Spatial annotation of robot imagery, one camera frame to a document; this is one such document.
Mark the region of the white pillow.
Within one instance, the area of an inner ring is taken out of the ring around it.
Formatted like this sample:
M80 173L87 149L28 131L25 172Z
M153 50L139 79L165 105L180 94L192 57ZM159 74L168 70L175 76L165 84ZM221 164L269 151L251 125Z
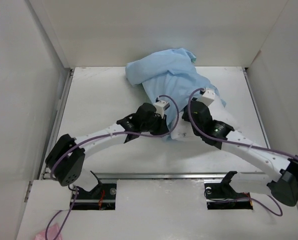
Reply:
M232 126L235 130L239 130L240 126L237 120L226 110L221 99L216 97L209 105L209 110L213 119L222 121ZM180 113L180 119L177 126L171 132L170 138L175 141L194 142L198 137L194 135L192 126L189 122L182 119L183 112Z

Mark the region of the light blue pillowcase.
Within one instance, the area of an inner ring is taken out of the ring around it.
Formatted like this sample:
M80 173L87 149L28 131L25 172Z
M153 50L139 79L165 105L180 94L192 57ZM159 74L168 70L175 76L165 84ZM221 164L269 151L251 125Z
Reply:
M143 86L152 103L158 96L167 95L181 111L196 89L213 89L220 95L208 78L198 74L195 60L196 56L184 48L167 49L128 63L125 74L132 86Z

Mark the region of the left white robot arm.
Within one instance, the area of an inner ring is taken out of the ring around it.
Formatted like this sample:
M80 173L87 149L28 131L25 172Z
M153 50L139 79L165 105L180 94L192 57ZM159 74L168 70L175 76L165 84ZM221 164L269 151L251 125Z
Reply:
M90 198L100 195L101 186L94 171L85 168L90 156L115 145L126 144L139 137L163 137L169 130L165 111L170 104L159 100L144 103L113 125L80 137L62 135L48 154L45 164L50 178L62 187L78 187Z

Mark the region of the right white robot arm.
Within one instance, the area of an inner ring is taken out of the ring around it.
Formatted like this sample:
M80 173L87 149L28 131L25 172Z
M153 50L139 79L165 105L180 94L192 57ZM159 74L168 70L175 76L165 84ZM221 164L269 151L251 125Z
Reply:
M183 120L203 142L231 153L261 173L229 171L220 182L205 184L209 199L237 199L243 192L265 194L294 207L298 202L298 155L252 145L229 124L212 118L209 108L196 98L184 109Z

